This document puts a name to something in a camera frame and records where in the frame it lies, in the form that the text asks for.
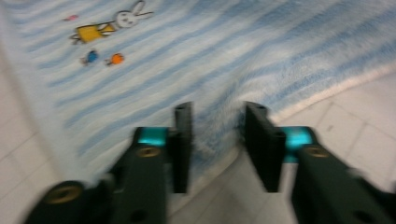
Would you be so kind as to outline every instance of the cartoon figure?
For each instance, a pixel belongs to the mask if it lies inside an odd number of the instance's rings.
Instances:
[[[110,59],[105,60],[107,66],[110,66],[113,64],[119,64],[119,63],[122,63],[123,61],[124,61],[124,57],[120,53],[116,53],[113,56],[111,56]]]
[[[64,18],[64,21],[73,21],[76,20],[78,18],[78,15],[71,15],[67,18]]]
[[[86,44],[97,38],[107,37],[122,28],[131,28],[138,24],[139,20],[147,19],[153,12],[141,13],[145,5],[144,0],[138,1],[131,11],[120,11],[116,14],[114,21],[85,25],[76,28],[76,33],[69,38],[74,40],[73,44]]]
[[[93,49],[90,52],[88,52],[85,58],[81,59],[81,62],[84,65],[88,65],[89,63],[95,62],[98,58],[99,58],[98,52],[96,51],[96,49]]]

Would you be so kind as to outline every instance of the teal light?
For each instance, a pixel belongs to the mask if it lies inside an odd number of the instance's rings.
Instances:
[[[166,144],[167,129],[168,128],[160,127],[143,128],[140,138],[137,142],[155,147],[164,147]]]
[[[281,127],[286,134],[286,157],[284,162],[298,162],[296,152],[303,145],[312,144],[310,132],[305,127]]]

